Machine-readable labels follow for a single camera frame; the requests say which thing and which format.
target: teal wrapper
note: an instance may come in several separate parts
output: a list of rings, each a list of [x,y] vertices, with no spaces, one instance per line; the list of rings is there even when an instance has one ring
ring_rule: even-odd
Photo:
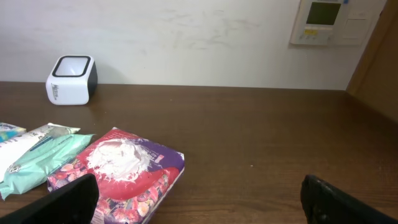
[[[0,183],[3,200],[10,194],[23,194],[47,181],[47,175],[76,157],[93,135],[68,134],[50,139],[34,150],[27,151],[4,175]]]

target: wooden table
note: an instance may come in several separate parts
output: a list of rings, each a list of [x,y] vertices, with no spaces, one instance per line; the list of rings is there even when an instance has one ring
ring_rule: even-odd
[[[183,152],[152,224],[305,223],[305,174],[398,218],[398,126],[343,91],[99,85],[85,106],[55,106],[43,83],[0,82],[0,120],[95,139],[118,127]],[[11,195],[0,215],[45,194]]]

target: red package design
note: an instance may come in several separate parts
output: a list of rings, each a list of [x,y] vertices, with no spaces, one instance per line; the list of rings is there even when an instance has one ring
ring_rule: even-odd
[[[113,129],[47,179],[55,190],[94,174],[99,199],[91,223],[147,223],[184,167],[182,153]]]

